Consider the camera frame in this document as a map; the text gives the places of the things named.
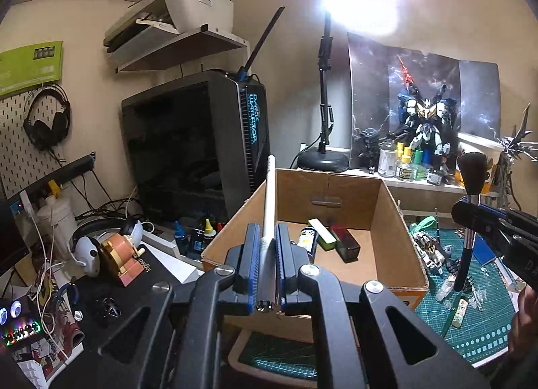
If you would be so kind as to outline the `right hand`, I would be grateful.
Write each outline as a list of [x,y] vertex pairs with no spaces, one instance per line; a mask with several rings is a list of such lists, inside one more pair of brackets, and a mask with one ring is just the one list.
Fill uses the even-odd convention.
[[520,360],[537,343],[537,292],[527,285],[518,296],[518,311],[508,337],[509,355]]

